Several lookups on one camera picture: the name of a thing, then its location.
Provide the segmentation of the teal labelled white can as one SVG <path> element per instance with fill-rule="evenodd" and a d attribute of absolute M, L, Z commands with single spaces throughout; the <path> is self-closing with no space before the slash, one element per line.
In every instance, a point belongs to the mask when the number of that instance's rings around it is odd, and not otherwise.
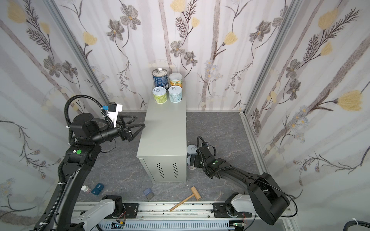
<path fill-rule="evenodd" d="M 169 99 L 172 103 L 179 103 L 182 101 L 183 95 L 182 95 L 182 88 L 180 86 L 170 86 L 168 88 L 169 93 Z"/>

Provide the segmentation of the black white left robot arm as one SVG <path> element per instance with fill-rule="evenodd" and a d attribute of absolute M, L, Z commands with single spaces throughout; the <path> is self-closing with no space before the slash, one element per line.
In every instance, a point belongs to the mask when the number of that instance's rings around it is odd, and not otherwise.
<path fill-rule="evenodd" d="M 96 103 L 103 118 L 83 113 L 71 120 L 69 106 L 80 98 Z M 58 166 L 56 189 L 45 212 L 34 226 L 35 231 L 90 231 L 101 220 L 107 217 L 118 218 L 126 212 L 121 196 L 108 195 L 82 215 L 75 218 L 72 216 L 80 190 L 102 152 L 101 144 L 115 138 L 132 141 L 145 128 L 144 123 L 135 123 L 135 116 L 126 116 L 121 112 L 122 109 L 116 103 L 102 105 L 84 94 L 75 95 L 66 102 L 64 116 L 70 147 Z"/>

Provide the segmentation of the green labelled white can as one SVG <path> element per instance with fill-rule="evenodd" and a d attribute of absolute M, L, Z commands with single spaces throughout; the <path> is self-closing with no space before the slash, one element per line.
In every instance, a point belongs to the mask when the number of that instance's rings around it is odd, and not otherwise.
<path fill-rule="evenodd" d="M 156 104 L 167 102 L 167 90 L 164 87 L 155 87 L 152 90 L 153 98 Z"/>

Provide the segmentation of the pink labelled white can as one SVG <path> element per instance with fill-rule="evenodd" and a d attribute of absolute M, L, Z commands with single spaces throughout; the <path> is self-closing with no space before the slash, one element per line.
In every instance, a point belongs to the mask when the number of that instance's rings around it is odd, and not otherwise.
<path fill-rule="evenodd" d="M 196 167 L 195 167 L 195 156 L 194 155 L 190 155 L 187 157 L 187 167 L 189 170 L 195 170 Z"/>

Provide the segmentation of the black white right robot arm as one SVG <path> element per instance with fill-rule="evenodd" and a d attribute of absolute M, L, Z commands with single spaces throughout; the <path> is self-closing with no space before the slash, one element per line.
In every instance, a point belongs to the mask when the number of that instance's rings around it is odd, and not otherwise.
<path fill-rule="evenodd" d="M 228 180 L 248 192 L 251 203 L 265 223 L 274 225 L 285 216 L 283 212 L 294 199 L 285 193 L 271 175 L 249 173 L 232 166 L 226 160 L 216 158 L 216 148 L 208 144 L 202 137 L 197 137 L 197 155 L 195 167 L 201 168 L 208 178 Z"/>

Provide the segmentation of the orange can with plastic lid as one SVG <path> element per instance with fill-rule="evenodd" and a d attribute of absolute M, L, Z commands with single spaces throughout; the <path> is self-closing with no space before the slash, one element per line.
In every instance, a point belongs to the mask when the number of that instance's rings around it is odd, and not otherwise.
<path fill-rule="evenodd" d="M 183 87 L 183 76 L 180 73 L 171 73 L 169 75 L 169 81 L 171 86 Z"/>

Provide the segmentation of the blue labelled tin can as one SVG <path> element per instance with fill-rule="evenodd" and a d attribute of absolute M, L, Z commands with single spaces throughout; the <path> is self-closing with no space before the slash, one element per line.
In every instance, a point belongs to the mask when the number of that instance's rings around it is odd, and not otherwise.
<path fill-rule="evenodd" d="M 152 77 L 155 87 L 163 87 L 168 89 L 168 72 L 164 68 L 157 68 L 152 71 Z"/>

